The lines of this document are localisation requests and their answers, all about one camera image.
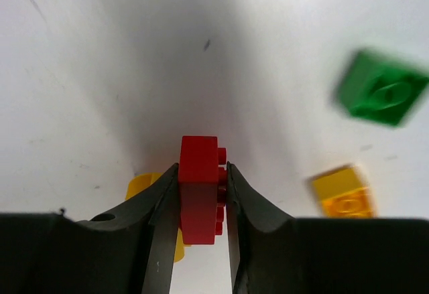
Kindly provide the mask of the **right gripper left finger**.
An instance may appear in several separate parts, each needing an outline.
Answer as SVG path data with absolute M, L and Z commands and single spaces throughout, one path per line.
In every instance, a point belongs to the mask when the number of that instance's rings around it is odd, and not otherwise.
M 180 217 L 178 166 L 90 220 L 1 215 L 2 293 L 168 293 Z

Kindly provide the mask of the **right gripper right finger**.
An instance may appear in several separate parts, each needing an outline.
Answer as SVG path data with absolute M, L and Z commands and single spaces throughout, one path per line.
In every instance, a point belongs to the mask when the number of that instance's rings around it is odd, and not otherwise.
M 427 293 L 428 221 L 295 218 L 227 164 L 234 293 Z

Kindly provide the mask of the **orange lego brick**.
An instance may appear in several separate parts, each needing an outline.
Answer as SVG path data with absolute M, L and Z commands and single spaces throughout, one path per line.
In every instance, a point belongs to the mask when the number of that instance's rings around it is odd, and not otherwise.
M 314 175 L 308 184 L 323 214 L 329 218 L 377 216 L 369 185 L 353 165 Z

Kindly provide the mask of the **red 2x4 lego brick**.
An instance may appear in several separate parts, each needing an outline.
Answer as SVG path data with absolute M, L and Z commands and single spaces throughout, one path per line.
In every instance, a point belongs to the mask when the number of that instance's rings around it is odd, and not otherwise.
M 212 245 L 223 233 L 227 150 L 216 137 L 182 138 L 178 184 L 180 227 L 186 245 Z

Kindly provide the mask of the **green printed lego brick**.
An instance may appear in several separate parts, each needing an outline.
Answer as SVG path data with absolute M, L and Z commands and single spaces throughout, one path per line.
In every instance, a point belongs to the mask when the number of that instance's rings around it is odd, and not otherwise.
M 357 50 L 333 99 L 350 117 L 398 127 L 428 88 L 428 67 L 394 54 Z

